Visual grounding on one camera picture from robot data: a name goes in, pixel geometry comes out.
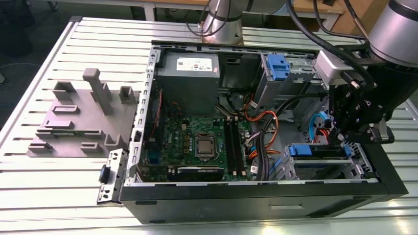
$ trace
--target sticker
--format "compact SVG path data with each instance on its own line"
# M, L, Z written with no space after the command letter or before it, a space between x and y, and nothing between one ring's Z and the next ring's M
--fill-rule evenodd
M259 168L256 166L251 166L250 172L256 174L256 172L259 172Z
M208 58L179 58L178 71L212 72L211 59Z
M250 101L250 105L252 106L252 108L256 108L256 103L254 101Z

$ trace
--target aluminum extrusion table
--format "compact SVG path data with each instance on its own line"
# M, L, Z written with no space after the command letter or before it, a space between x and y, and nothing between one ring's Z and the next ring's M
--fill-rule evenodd
M319 34L332 44L354 41ZM244 28L244 44L318 47L295 31ZM397 142L384 145L409 195L336 218L266 222L145 225L123 206L96 206L99 172L107 158L29 158L57 81L88 87L85 67L101 70L109 88L143 89L151 40L198 42L180 23L83 18L69 22L0 132L0 231L79 234L418 234L418 112L407 101L389 122Z

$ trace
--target floor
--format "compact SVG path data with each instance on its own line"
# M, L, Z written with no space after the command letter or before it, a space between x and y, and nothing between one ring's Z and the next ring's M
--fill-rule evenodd
M32 42L32 53L19 58L0 54L0 73L7 79L7 82L0 84L0 128L13 111L71 16L132 19L133 15L135 19L144 20L143 10L139 7L131 9L128 6L60 2L59 10L52 12L45 1L32 1L29 9L35 17L35 24L25 30ZM156 18L159 21L196 23L200 12L157 9ZM243 26L247 27L268 27L267 17L263 15L246 14L242 21ZM413 95L411 100L417 105L418 93Z

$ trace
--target blue tab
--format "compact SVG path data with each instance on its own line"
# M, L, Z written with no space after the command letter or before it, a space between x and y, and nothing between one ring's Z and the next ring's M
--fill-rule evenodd
M312 155L311 147L307 144L292 145L298 155Z
M267 55L267 64L274 81L284 81L290 74L290 63L283 55Z
M350 158L352 156L351 148L346 144L344 144L344 153L346 153L347 158Z
M290 156L296 155L296 150L295 150L295 147L292 145L288 146L288 152L290 152Z

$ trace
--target metal bracket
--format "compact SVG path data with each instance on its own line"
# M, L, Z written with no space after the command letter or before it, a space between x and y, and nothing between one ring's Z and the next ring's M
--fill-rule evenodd
M109 152L107 164L100 171L100 190L97 196L97 205L104 203L120 204L119 194L124 179L124 169L127 162L127 151L121 148Z

